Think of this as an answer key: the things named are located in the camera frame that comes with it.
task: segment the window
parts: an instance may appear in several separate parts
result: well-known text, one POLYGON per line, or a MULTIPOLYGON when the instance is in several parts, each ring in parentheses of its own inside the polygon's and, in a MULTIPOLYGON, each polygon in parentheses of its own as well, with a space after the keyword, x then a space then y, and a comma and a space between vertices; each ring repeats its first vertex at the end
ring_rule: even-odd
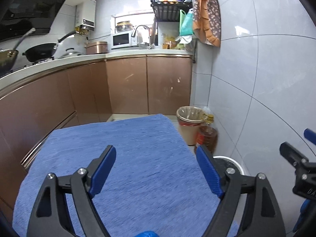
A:
MULTIPOLYGON (((133 11, 130 12, 128 15, 114 15, 111 20, 111 32, 116 33, 116 25, 119 22, 122 21, 130 21, 133 26, 138 26, 138 25, 146 25, 152 30, 153 23, 154 23, 154 13, 152 10, 147 10, 147 11, 133 11)), ((148 30, 140 27, 137 29, 141 36, 143 37, 143 42, 149 43, 149 37, 148 37, 148 30)))

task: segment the oil bottle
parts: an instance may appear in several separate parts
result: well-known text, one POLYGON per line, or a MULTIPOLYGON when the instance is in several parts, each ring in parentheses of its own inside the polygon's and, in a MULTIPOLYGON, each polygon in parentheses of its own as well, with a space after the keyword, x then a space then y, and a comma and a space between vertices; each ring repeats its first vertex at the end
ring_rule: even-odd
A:
POLYGON ((196 149, 204 144, 213 154, 217 145, 218 131, 214 125, 214 115, 208 114, 204 122, 200 125, 197 133, 197 141, 194 147, 196 149))

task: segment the kitchen wall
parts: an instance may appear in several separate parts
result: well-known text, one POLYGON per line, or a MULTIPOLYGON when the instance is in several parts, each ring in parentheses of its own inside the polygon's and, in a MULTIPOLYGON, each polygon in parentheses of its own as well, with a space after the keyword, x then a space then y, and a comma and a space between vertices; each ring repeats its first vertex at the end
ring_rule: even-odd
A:
MULTIPOLYGON (((64 4, 61 9, 59 10, 56 18, 51 26, 51 30, 47 35, 38 35, 38 36, 31 36, 26 38, 18 47, 19 55, 14 64, 13 69, 18 69, 25 65, 30 64, 25 56, 22 56, 22 53, 27 49, 42 44, 42 43, 49 43, 49 42, 57 42, 58 39, 62 38, 67 33, 74 30, 75 27, 75 14, 76 14, 76 6, 69 6, 64 4)), ((18 39, 11 39, 8 41, 4 41, 0 43, 1 49, 12 49, 18 39)), ((85 38, 76 37, 74 38, 69 37, 64 40, 59 46, 55 53, 55 58, 58 58, 65 54, 65 50, 67 48, 73 47, 76 51, 80 51, 85 53, 84 48, 85 38)))
MULTIPOLYGON (((96 0, 95 30, 91 32, 93 41, 108 41, 110 43, 111 16, 128 14, 132 11, 151 10, 150 0, 96 0)), ((163 22, 158 24, 159 40, 164 32, 179 34, 179 24, 163 22)))
POLYGON ((316 130, 316 27, 299 0, 218 1, 222 44, 198 54, 194 104, 215 115, 216 155, 267 175, 290 236, 303 198, 292 193, 294 168, 279 146, 288 141, 316 161, 303 137, 316 130))

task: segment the microwave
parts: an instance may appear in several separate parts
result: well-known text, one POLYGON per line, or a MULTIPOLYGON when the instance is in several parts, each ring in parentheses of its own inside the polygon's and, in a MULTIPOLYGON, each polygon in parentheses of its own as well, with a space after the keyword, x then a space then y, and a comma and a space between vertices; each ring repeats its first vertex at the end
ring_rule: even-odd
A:
POLYGON ((132 32, 131 30, 111 34, 111 48, 117 49, 137 46, 138 35, 136 33, 136 36, 132 37, 132 32))

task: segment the black frying pan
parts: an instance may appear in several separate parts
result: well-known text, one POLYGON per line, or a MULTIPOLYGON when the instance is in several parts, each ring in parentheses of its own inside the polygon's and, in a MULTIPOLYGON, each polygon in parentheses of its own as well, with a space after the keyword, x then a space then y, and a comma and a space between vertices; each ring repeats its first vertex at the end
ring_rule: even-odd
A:
POLYGON ((51 42, 51 43, 44 43, 44 44, 36 45, 36 46, 26 50, 25 52, 23 52, 22 55, 26 56, 26 58, 28 59, 29 62, 38 62, 41 60, 51 58, 54 56, 54 54, 57 50, 58 44, 61 43, 62 41, 64 41, 67 37, 70 37, 75 33, 76 33, 76 31, 72 31, 72 32, 66 34, 61 39, 58 39, 58 43, 51 42))

